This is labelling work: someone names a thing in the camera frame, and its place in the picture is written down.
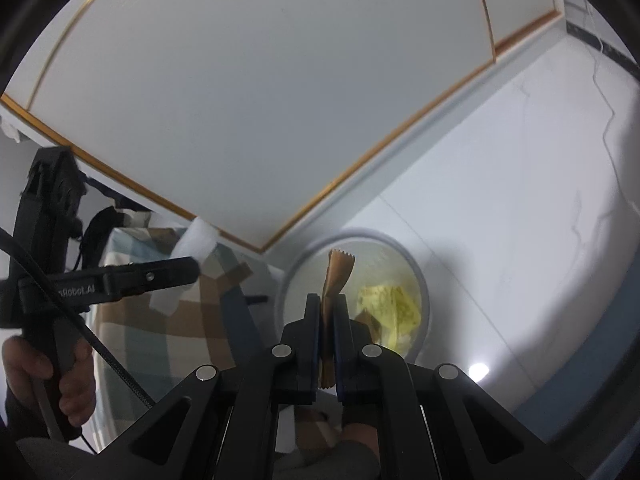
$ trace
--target white tile floor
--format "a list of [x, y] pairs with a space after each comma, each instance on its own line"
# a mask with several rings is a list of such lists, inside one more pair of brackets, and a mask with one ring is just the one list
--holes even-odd
[[[348, 225], [401, 241], [430, 288], [419, 364], [474, 363], [509, 409], [600, 319], [640, 238], [603, 132], [599, 53], [567, 37], [401, 175]], [[626, 195], [640, 204], [638, 83], [602, 58], [607, 131]]]

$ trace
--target white wire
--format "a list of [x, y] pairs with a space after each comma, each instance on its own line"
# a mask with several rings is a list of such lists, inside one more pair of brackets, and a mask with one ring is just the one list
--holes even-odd
[[611, 123], [616, 118], [616, 111], [613, 109], [613, 106], [611, 106], [611, 103], [607, 99], [606, 95], [604, 95], [604, 92], [602, 91], [602, 88], [600, 88], [600, 85], [598, 84], [598, 81], [596, 78], [598, 75], [598, 70], [600, 69], [600, 61], [602, 59], [602, 56], [604, 56], [604, 43], [602, 43], [602, 38], [600, 37], [600, 34], [598, 33], [598, 29], [596, 27], [596, 22], [595, 22], [595, 19], [593, 18], [593, 10], [591, 9], [591, 4], [587, 0], [584, 0], [584, 4], [587, 8], [587, 12], [589, 13], [589, 16], [591, 17], [591, 26], [593, 27], [593, 32], [596, 38], [598, 38], [598, 42], [600, 43], [600, 56], [598, 56], [598, 58], [596, 58], [591, 53], [591, 51], [587, 49], [591, 57], [593, 57], [593, 62], [594, 62], [593, 76], [591, 78], [593, 79], [593, 84], [595, 85], [595, 87], [598, 89], [598, 92], [602, 96], [602, 100], [605, 102], [605, 104], [609, 108], [609, 111], [611, 112], [609, 120], [607, 121], [607, 125], [605, 126], [604, 131], [602, 133], [602, 143], [604, 144], [604, 149], [607, 151], [607, 155], [609, 156], [609, 161], [611, 163], [611, 167], [613, 168], [613, 173], [616, 176], [616, 183], [618, 184], [618, 191], [620, 192], [620, 195], [625, 200], [626, 204], [633, 210], [636, 216], [640, 218], [640, 208], [638, 208], [636, 203], [626, 195], [625, 190], [622, 187], [622, 183], [620, 182], [620, 175], [618, 174], [618, 168], [616, 167], [616, 163], [613, 160], [613, 155], [611, 155], [611, 150], [609, 149], [609, 145], [607, 144], [607, 133], [609, 133], [609, 128], [611, 126]]

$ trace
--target black handle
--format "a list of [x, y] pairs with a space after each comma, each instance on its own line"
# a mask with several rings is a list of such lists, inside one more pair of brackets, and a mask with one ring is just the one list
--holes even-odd
[[22, 336], [46, 355], [53, 365], [53, 377], [46, 381], [34, 380], [33, 389], [47, 424], [49, 436], [54, 440], [74, 440], [82, 434], [60, 411], [60, 377], [69, 371], [75, 362], [74, 347], [80, 335], [63, 317], [39, 319], [27, 322]]

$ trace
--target yellow plastic packaging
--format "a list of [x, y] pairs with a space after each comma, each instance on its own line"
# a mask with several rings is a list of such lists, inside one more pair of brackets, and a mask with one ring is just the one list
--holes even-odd
[[420, 325], [420, 310], [401, 286], [364, 286], [358, 291], [356, 314], [368, 312], [382, 327], [382, 346], [399, 354], [411, 346], [411, 332]]

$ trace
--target tile grout line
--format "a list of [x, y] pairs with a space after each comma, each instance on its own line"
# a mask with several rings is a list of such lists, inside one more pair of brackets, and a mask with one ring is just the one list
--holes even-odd
[[382, 202], [384, 202], [385, 204], [387, 204], [390, 208], [391, 211], [393, 211], [394, 213], [396, 213], [398, 215], [398, 218], [400, 218], [402, 220], [402, 222], [404, 222], [404, 224], [411, 229], [411, 231], [420, 239], [420, 241], [428, 248], [428, 250], [431, 251], [431, 254], [433, 254], [437, 260], [439, 261], [439, 263], [445, 268], [447, 269], [447, 271], [449, 272], [449, 274], [451, 274], [453, 276], [453, 279], [456, 280], [456, 283], [462, 288], [462, 290], [464, 290], [466, 292], [466, 294], [468, 295], [469, 298], [471, 298], [471, 301], [474, 302], [474, 305], [478, 308], [478, 310], [482, 313], [482, 315], [484, 316], [484, 318], [489, 322], [489, 325], [491, 325], [491, 327], [495, 330], [495, 333], [497, 333], [497, 335], [500, 337], [500, 339], [502, 340], [502, 342], [504, 343], [504, 345], [507, 347], [507, 350], [509, 350], [509, 352], [511, 353], [511, 355], [513, 356], [513, 359], [516, 361], [516, 363], [518, 364], [518, 366], [521, 368], [522, 372], [524, 373], [524, 375], [527, 377], [527, 379], [529, 380], [529, 382], [531, 383], [531, 385], [533, 386], [534, 390], [538, 389], [537, 384], [534, 382], [533, 378], [529, 375], [529, 372], [527, 371], [527, 369], [522, 365], [522, 363], [520, 362], [520, 359], [518, 359], [518, 356], [516, 355], [516, 353], [511, 349], [511, 346], [507, 343], [507, 341], [505, 340], [504, 336], [500, 333], [500, 331], [497, 329], [497, 327], [494, 325], [494, 322], [489, 318], [489, 316], [487, 315], [487, 313], [484, 311], [484, 309], [480, 306], [480, 304], [476, 301], [476, 298], [473, 297], [473, 295], [467, 290], [466, 286], [463, 285], [462, 281], [455, 275], [455, 273], [449, 269], [449, 266], [440, 258], [440, 256], [438, 255], [438, 253], [436, 251], [434, 251], [431, 246], [424, 240], [424, 238], [422, 238], [418, 232], [411, 226], [411, 224], [409, 224], [409, 222], [407, 220], [404, 219], [404, 217], [398, 212], [396, 211], [396, 209], [382, 196], [382, 194], [379, 195], [380, 198], [382, 199]]

